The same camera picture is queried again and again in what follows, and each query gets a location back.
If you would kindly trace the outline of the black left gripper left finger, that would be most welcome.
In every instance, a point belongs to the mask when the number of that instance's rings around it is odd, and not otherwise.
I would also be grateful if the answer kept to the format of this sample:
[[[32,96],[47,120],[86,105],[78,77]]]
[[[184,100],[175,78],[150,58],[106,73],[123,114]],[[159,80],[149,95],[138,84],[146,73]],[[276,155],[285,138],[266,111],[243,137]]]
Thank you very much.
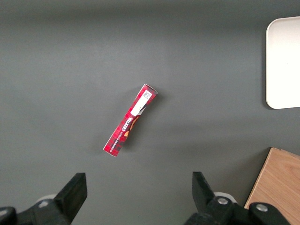
[[[1,207],[2,225],[70,225],[87,198],[84,172],[76,173],[53,198],[37,201],[27,210],[17,212],[12,206]]]

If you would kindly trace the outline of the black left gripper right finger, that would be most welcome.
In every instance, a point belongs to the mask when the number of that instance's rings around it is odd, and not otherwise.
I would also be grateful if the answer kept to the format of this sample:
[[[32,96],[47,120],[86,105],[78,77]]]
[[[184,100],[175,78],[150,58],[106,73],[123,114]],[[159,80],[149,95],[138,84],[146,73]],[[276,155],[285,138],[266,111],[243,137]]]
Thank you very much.
[[[288,225],[273,205],[254,202],[245,209],[226,196],[217,196],[201,172],[192,173],[192,196],[197,213],[186,225]]]

